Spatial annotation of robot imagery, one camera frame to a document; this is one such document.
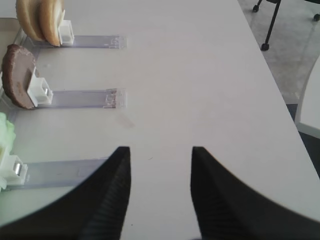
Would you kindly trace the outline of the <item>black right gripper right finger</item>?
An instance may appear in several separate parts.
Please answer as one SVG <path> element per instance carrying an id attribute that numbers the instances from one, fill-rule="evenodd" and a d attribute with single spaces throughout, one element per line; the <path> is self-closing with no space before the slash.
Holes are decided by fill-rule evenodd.
<path id="1" fill-rule="evenodd" d="M 320 224 L 266 198 L 204 147 L 191 156 L 190 193 L 203 240 L 318 240 Z"/>

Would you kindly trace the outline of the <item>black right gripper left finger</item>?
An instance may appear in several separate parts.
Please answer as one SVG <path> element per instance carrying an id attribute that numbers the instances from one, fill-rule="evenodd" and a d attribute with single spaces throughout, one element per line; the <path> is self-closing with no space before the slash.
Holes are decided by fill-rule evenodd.
<path id="1" fill-rule="evenodd" d="M 0 228 L 2 240 L 119 240 L 131 193 L 131 152 L 118 147 L 60 199 Z"/>

